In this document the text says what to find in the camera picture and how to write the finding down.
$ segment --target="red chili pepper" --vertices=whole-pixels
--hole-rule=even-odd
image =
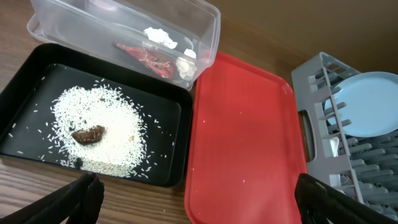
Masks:
[[[143,47],[129,47],[116,42],[113,42],[113,45],[138,59],[147,68],[150,68],[161,77],[173,78],[174,64],[167,56]]]

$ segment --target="white crumpled object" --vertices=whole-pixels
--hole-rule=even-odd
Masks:
[[[189,56],[189,57],[195,58],[195,59],[197,57],[196,53],[190,49],[186,49],[184,51],[184,54],[186,56]],[[197,72],[197,67],[193,62],[189,62],[181,57],[178,57],[175,65],[177,66],[177,69],[180,72],[181,78],[183,78],[186,81],[192,80],[193,76]]]
[[[162,44],[170,49],[174,49],[177,46],[177,42],[174,42],[169,34],[162,29],[153,29],[152,27],[146,28],[144,33],[148,35],[148,39],[156,42],[158,44]]]

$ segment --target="wooden table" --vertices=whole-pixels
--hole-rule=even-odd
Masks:
[[[33,49],[41,44],[26,29],[33,13],[29,0],[0,1],[0,91]],[[222,17],[219,50],[279,75],[290,84],[291,70],[310,58],[228,15]],[[78,171],[2,158],[0,217],[25,207],[79,176],[81,172]],[[101,180],[105,185],[105,200],[99,223],[190,223],[183,204],[185,181],[168,189],[112,177],[101,176]]]

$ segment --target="transparent plastic bin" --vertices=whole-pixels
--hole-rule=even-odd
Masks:
[[[62,44],[183,88],[191,88],[216,56],[221,15],[216,7],[202,0],[31,0],[31,3],[35,16],[28,29],[35,38]],[[144,33],[149,27],[166,31],[178,43],[176,48],[149,40]],[[163,55],[170,61],[164,65],[173,67],[168,69],[173,74],[159,75],[153,69],[158,67],[156,63],[133,57],[115,47],[115,43]],[[185,55],[186,49],[193,50],[197,58]],[[185,68],[196,67],[196,72],[180,75],[181,64]]]

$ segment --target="pile of rice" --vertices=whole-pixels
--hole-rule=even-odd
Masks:
[[[80,158],[83,170],[118,177],[137,175],[133,168],[146,158],[147,126],[139,114],[142,106],[123,98],[119,90],[106,85],[90,90],[75,86],[53,101],[53,130],[63,142],[58,153],[68,152],[68,160],[61,160],[61,165],[74,167]],[[100,142],[82,146],[72,138],[73,132],[96,125],[105,127]]]

